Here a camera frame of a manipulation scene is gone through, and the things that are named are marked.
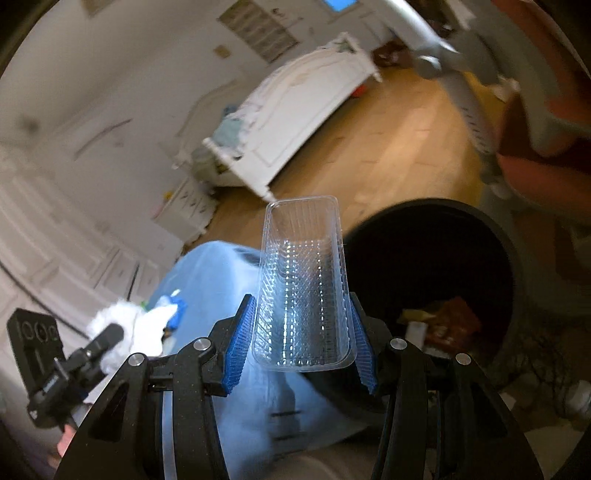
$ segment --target bed frame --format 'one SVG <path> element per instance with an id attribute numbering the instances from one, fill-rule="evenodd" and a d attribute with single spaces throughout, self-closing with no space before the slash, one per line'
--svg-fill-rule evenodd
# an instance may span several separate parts
<path id="1" fill-rule="evenodd" d="M 271 180 L 318 127 L 369 76 L 382 81 L 368 54 L 353 37 L 344 35 L 356 53 L 316 50 L 273 78 L 240 159 L 226 154 L 211 138 L 203 140 L 222 164 L 266 202 L 276 201 L 269 189 Z"/>

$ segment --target screw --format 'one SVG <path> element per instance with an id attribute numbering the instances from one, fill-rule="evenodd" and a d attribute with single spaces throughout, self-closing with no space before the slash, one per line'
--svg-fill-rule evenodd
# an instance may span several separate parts
<path id="1" fill-rule="evenodd" d="M 129 360 L 127 360 L 127 362 L 132 366 L 132 367 L 137 367 L 138 365 L 141 365 L 142 362 L 144 361 L 144 356 L 141 353 L 134 353 L 132 356 L 129 357 Z"/>
<path id="2" fill-rule="evenodd" d="M 406 340 L 403 340 L 401 338 L 393 338 L 392 340 L 390 340 L 390 346 L 394 350 L 404 350 L 406 347 L 408 347 L 408 343 L 406 342 Z"/>
<path id="3" fill-rule="evenodd" d="M 472 358 L 466 353 L 459 353 L 456 355 L 456 362 L 460 365 L 470 365 L 472 363 Z"/>
<path id="4" fill-rule="evenodd" d="M 204 352 L 212 345 L 212 341 L 207 337 L 198 338 L 193 342 L 193 348 L 200 352 Z"/>

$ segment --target clear plastic tray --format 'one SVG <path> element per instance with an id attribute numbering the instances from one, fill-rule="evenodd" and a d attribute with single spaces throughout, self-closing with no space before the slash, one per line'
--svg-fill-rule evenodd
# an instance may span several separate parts
<path id="1" fill-rule="evenodd" d="M 264 368 L 318 371 L 355 360 L 336 198 L 270 204 L 252 352 Z"/>

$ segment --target window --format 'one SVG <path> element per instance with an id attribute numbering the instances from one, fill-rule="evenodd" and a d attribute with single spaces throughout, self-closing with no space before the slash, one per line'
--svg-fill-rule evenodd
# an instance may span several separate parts
<path id="1" fill-rule="evenodd" d="M 298 43 L 269 12 L 252 0 L 238 0 L 218 20 L 268 63 Z"/>
<path id="2" fill-rule="evenodd" d="M 322 0 L 333 12 L 340 13 L 357 4 L 357 0 Z"/>

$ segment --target white wall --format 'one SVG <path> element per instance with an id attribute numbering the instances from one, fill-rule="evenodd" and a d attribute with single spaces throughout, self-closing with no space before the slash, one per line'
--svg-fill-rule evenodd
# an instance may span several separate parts
<path id="1" fill-rule="evenodd" d="M 165 267 L 171 265 L 181 245 L 150 217 L 164 192 L 179 184 L 181 174 L 170 168 L 170 160 L 158 143 L 175 136 L 195 101 L 241 74 L 262 77 L 344 30 L 355 35 L 368 50 L 379 44 L 379 39 L 359 19 L 369 14 L 365 7 L 360 5 L 345 15 L 333 16 L 320 1 L 300 0 L 294 6 L 295 2 L 288 0 L 261 0 L 263 5 L 287 6 L 303 17 L 290 29 L 300 45 L 270 66 L 217 22 L 216 18 L 233 1 L 218 2 L 194 20 L 192 26 L 178 33 L 173 42 L 164 44 L 116 82 L 111 79 L 111 85 L 98 99 L 92 103 L 87 99 L 88 106 L 81 113 L 72 116 L 72 112 L 65 126 L 39 142 L 33 160 L 52 171 L 65 193 L 129 246 Z M 219 44 L 232 52 L 228 59 L 222 60 L 213 53 Z M 84 76 L 77 77 L 77 73 L 71 75 L 80 82 L 87 81 Z M 69 101 L 69 111 L 75 110 L 76 102 L 79 109 L 85 104 L 82 95 Z M 53 115 L 52 121 L 57 122 L 54 117 L 57 115 Z M 130 118 L 130 123 L 95 142 L 78 159 L 73 158 L 74 151 L 105 127 Z"/>
<path id="2" fill-rule="evenodd" d="M 89 18 L 61 0 L 35 25 L 0 80 L 0 140 L 31 145 L 123 72 L 200 18 L 207 0 L 115 0 Z M 37 135 L 21 128 L 39 124 Z"/>

